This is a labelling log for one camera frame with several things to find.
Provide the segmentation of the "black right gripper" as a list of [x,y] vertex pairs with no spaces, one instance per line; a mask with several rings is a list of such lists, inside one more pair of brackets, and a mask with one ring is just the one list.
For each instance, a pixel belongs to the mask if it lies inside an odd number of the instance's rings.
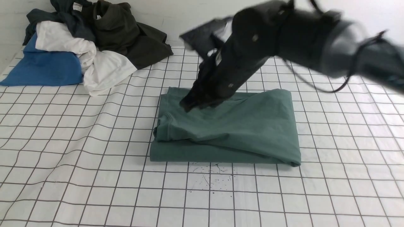
[[202,63],[196,81],[179,105],[185,112],[221,105],[234,96],[267,59],[266,54],[257,55],[227,41]]

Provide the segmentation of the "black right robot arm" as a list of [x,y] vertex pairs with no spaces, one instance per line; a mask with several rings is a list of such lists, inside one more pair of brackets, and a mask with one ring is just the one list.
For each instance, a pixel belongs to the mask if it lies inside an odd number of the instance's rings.
[[345,76],[332,93],[353,75],[403,93],[402,46],[385,39],[384,31],[367,37],[340,12],[324,12],[313,0],[311,4],[314,10],[306,11],[296,9],[293,0],[270,0],[181,34],[203,61],[180,106],[189,112],[220,105],[274,56],[334,79]]

